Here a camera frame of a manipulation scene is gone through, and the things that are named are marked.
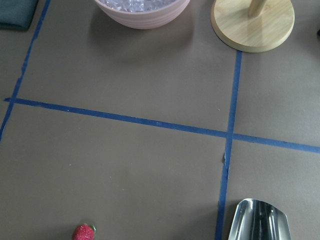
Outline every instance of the pink bowl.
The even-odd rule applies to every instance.
[[[120,11],[94,0],[110,18],[133,29],[154,29],[163,26],[178,17],[190,0],[176,0],[157,10],[142,12]]]

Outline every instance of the bowl rim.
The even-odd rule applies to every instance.
[[[126,14],[126,15],[145,15],[145,14],[150,14],[150,13],[156,13],[156,12],[159,12],[159,11],[163,11],[167,8],[170,8],[172,5],[175,5],[175,4],[178,4],[179,2],[186,2],[186,1],[189,1],[189,0],[174,0],[172,3],[164,6],[164,7],[161,7],[159,9],[155,9],[155,10],[151,10],[151,11],[121,11],[121,10],[118,10],[118,9],[114,9],[110,6],[107,6],[105,4],[103,4],[102,2],[100,2],[99,0],[94,0],[96,4],[100,5],[101,7],[103,8],[106,8],[106,9],[109,9],[113,12],[116,12],[116,13],[120,13],[120,14]]]

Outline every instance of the metal scoop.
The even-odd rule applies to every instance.
[[[291,240],[287,216],[269,203],[246,198],[236,207],[228,240]]]

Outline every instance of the wooden post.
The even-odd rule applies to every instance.
[[[249,10],[249,17],[258,17],[266,5],[267,0],[252,0]]]

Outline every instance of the dark green cloth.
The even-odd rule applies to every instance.
[[[27,30],[38,0],[0,0],[0,28]]]

